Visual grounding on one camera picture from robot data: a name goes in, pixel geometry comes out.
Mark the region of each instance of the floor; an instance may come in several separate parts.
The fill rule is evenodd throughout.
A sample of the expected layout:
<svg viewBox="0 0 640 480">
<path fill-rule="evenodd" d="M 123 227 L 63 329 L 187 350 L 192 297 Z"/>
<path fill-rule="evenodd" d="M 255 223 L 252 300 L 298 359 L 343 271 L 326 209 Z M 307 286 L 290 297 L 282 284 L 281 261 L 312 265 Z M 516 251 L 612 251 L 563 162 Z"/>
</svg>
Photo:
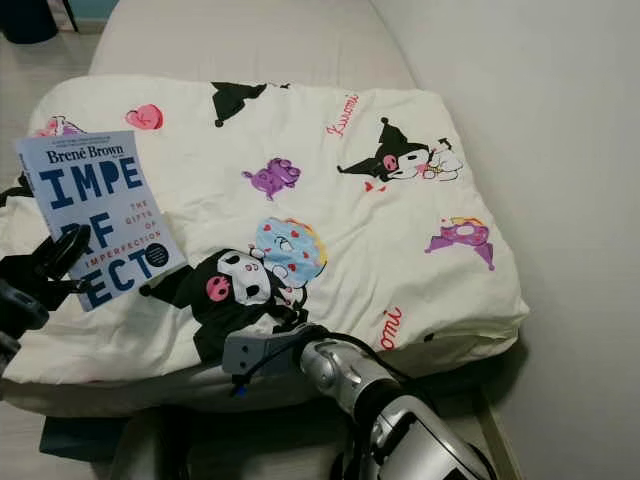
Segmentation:
<svg viewBox="0 0 640 480">
<path fill-rule="evenodd" d="M 51 87 L 87 73 L 99 35 L 59 34 L 37 45 L 12 45 L 0 35 L 0 189 L 19 174 L 13 141 L 27 132 L 29 115 Z M 461 395 L 437 400 L 442 416 L 465 440 L 487 452 L 486 441 Z M 291 412 L 198 422 L 191 453 L 195 479 L 319 480 L 328 478 L 345 428 L 331 405 Z M 2 480 L 108 477 L 108 465 L 91 465 L 38 453 L 43 417 L 0 402 Z"/>
</svg>

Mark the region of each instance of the book cover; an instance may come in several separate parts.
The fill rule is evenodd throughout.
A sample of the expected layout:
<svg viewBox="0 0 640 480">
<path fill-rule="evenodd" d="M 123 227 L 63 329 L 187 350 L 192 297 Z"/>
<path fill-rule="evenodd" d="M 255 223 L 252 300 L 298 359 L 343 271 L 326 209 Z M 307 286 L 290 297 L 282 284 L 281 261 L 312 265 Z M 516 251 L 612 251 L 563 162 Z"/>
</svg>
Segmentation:
<svg viewBox="0 0 640 480">
<path fill-rule="evenodd" d="M 69 271 L 92 289 L 92 310 L 185 263 L 142 173 L 134 133 L 25 138 L 22 167 L 54 240 L 89 225 L 89 248 Z"/>
</svg>

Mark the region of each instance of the red heart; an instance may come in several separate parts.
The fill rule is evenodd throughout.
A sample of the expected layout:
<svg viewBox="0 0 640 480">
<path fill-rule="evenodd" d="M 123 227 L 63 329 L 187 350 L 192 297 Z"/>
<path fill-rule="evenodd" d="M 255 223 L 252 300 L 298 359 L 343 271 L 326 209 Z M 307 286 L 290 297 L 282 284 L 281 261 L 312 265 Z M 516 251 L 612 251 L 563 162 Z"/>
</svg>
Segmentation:
<svg viewBox="0 0 640 480">
<path fill-rule="evenodd" d="M 162 112 L 152 104 L 142 105 L 137 110 L 131 110 L 125 115 L 130 125 L 142 130 L 156 130 L 162 127 Z"/>
</svg>

